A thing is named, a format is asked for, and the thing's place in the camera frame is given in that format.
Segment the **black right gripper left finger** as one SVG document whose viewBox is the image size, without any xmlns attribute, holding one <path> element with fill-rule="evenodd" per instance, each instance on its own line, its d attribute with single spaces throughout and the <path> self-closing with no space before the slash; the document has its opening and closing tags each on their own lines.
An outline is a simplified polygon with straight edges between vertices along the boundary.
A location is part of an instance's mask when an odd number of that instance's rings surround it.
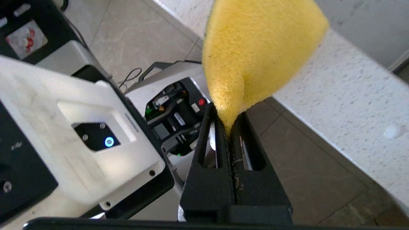
<svg viewBox="0 0 409 230">
<path fill-rule="evenodd" d="M 215 124 L 216 167 L 204 165 L 211 123 Z M 198 143 L 180 198 L 181 222 L 221 222 L 234 204 L 234 189 L 224 126 L 213 103 L 206 107 Z"/>
</svg>

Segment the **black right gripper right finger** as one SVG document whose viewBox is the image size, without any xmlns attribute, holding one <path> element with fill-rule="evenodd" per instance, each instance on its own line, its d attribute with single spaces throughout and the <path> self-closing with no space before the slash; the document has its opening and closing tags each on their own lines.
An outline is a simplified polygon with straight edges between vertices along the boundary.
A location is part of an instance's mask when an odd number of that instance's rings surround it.
<svg viewBox="0 0 409 230">
<path fill-rule="evenodd" d="M 245 112 L 226 138 L 224 157 L 233 196 L 224 207 L 225 223 L 293 223 L 292 204 Z"/>
</svg>

